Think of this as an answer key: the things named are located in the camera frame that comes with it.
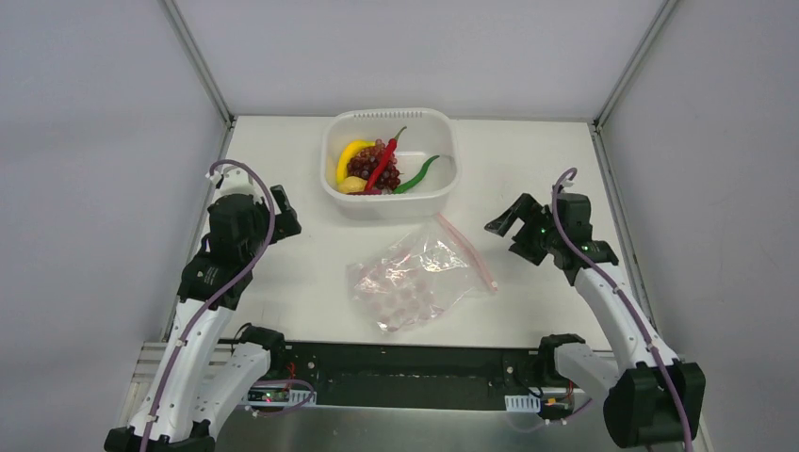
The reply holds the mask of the clear pink zip bag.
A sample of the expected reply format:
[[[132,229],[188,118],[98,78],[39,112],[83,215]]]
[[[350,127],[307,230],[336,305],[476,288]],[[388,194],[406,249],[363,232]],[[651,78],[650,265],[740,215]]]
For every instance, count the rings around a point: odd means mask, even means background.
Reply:
[[[351,302],[384,333],[421,328],[498,284],[481,254],[438,214],[385,250],[346,267]]]

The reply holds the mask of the red grape bunch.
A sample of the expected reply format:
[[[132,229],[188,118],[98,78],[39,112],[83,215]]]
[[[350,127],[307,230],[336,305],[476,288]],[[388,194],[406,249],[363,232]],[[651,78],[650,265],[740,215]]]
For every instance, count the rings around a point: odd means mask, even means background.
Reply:
[[[374,146],[367,147],[357,154],[348,164],[348,177],[356,176],[368,180],[372,171],[378,166],[386,144],[377,140]],[[392,160],[385,168],[382,177],[377,181],[376,188],[393,191],[401,184],[401,172],[397,168],[398,159],[393,155]]]

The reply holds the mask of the white plastic basket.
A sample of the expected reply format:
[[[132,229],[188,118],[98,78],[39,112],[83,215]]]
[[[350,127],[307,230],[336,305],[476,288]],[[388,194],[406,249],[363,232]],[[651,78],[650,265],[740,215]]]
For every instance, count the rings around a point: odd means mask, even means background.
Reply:
[[[433,109],[346,112],[322,136],[321,186],[348,218],[439,214],[461,172],[453,123]]]

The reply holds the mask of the red chili pepper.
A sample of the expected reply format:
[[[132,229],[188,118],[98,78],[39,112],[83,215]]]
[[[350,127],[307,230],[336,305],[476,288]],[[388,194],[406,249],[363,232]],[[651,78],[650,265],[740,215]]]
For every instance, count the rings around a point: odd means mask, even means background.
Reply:
[[[382,156],[378,166],[376,167],[376,169],[374,171],[371,172],[371,174],[370,174],[370,176],[369,176],[369,178],[367,180],[367,183],[365,185],[365,191],[369,191],[369,190],[373,189],[375,187],[375,185],[377,184],[377,181],[382,177],[382,174],[383,174],[385,168],[387,167],[388,163],[393,158],[393,153],[394,153],[394,151],[396,150],[396,148],[398,146],[398,140],[399,140],[401,134],[406,129],[407,129],[407,127],[403,126],[395,134],[394,137],[392,137],[392,138],[390,138],[388,140],[388,143],[387,143],[387,145],[384,148],[383,156]]]

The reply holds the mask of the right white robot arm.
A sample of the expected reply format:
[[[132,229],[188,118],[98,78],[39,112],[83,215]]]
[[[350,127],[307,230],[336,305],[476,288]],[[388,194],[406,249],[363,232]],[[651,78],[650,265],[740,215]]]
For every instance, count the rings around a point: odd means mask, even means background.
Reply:
[[[517,222],[510,252],[554,266],[588,304],[605,334],[614,363],[596,355],[580,336],[550,334],[533,361],[534,380],[571,382],[600,404],[606,429],[620,448],[680,443],[691,450],[699,428],[706,377],[660,338],[628,293],[611,246],[593,238],[592,207],[581,194],[556,193],[542,205],[524,193],[485,231],[504,236]]]

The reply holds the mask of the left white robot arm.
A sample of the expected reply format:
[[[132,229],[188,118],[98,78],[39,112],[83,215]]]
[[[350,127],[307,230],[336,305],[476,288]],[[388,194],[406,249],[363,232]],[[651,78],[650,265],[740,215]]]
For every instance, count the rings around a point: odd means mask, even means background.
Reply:
[[[106,451],[212,451],[249,389],[286,372],[284,335],[247,326],[222,369],[204,382],[223,330],[253,279],[253,258],[265,243],[302,230],[284,188],[269,192],[269,201],[253,192],[228,192],[209,206],[210,232],[181,275],[153,385],[128,425],[109,431]]]

